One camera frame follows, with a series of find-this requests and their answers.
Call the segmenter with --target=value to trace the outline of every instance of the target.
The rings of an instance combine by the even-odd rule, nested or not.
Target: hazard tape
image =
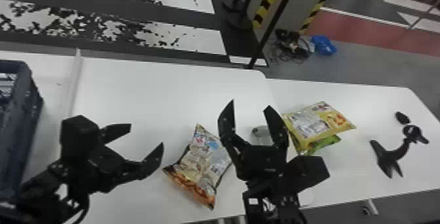
[[[318,3],[313,7],[312,12],[306,19],[306,21],[302,24],[301,29],[299,30],[299,33],[301,35],[304,35],[309,25],[312,23],[313,19],[315,19],[315,16],[317,15],[318,11],[321,9],[321,7],[324,5],[326,0],[320,0]]]
[[[257,10],[257,14],[253,18],[253,27],[260,28],[263,24],[263,20],[265,20],[270,6],[275,2],[275,0],[261,0],[260,7]]]

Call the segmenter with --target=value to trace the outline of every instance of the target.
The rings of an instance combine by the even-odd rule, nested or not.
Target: chip bag
[[[182,157],[163,168],[163,172],[213,210],[217,187],[230,164],[231,159],[220,139],[197,124]]]
[[[316,151],[317,141],[356,128],[342,113],[326,102],[315,103],[297,112],[283,114],[283,120],[297,140],[294,144],[300,152]]]

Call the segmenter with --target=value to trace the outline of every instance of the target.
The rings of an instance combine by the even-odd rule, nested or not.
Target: black crate
[[[28,65],[0,60],[0,200],[20,186],[42,106]]]

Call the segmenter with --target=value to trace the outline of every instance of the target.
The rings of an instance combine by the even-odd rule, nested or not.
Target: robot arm
[[[89,196],[108,193],[116,186],[150,176],[159,166],[164,153],[161,143],[141,162],[126,160],[105,146],[130,132],[129,124],[114,124],[99,129],[84,116],[62,122],[61,158],[25,182],[20,192],[0,206],[0,221],[7,223],[64,223],[82,212],[80,223],[90,207]],[[67,196],[56,193],[67,185]]]
[[[268,106],[264,110],[273,145],[251,145],[236,134],[233,100],[218,119],[220,139],[248,190],[243,202],[249,224],[307,223],[299,210],[298,193],[330,175],[321,157],[297,156],[286,162],[289,138],[285,124]]]

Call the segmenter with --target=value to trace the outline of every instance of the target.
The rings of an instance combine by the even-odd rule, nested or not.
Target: white table
[[[58,129],[70,109],[66,103],[73,104],[74,115],[83,114],[100,126],[133,123],[131,134],[110,144],[128,159],[142,159],[163,141],[165,166],[181,156],[196,123],[217,133],[217,117],[231,99],[235,99],[238,133],[251,141],[251,129],[265,124],[262,111],[268,104],[287,112],[325,100],[357,130],[342,133],[342,142],[318,151],[331,177],[313,188],[314,199],[307,208],[440,187],[435,169],[440,160],[439,121],[406,88],[266,80],[257,71],[91,58],[85,59],[76,76],[78,58],[72,56],[3,51],[0,56],[27,62],[45,99],[25,178],[58,158]],[[75,79],[79,84],[73,101]],[[431,143],[411,145],[399,161],[405,177],[395,174],[388,179],[376,165],[369,140],[378,140],[386,149],[401,145],[402,126],[394,119],[396,111],[408,114]],[[240,215],[244,214],[245,190],[231,168],[210,211],[158,170],[108,195],[94,194],[85,223],[183,223]]]
[[[141,160],[160,142],[162,166],[174,163],[191,140],[196,123],[214,134],[217,118],[235,100],[237,133],[250,139],[274,105],[258,71],[85,58],[73,114],[100,126],[130,122],[132,132],[110,143],[122,156]],[[244,214],[246,190],[234,168],[217,189],[214,211],[197,204],[161,171],[143,181],[94,194],[84,223],[184,223]]]
[[[279,112],[326,101],[352,121],[356,130],[316,154],[324,158],[331,177],[313,188],[307,208],[440,188],[440,124],[408,88],[309,81],[268,80]],[[394,113],[407,114],[431,143],[411,144],[399,160],[404,177],[389,179],[376,164],[369,140],[391,150],[402,144],[402,128]]]

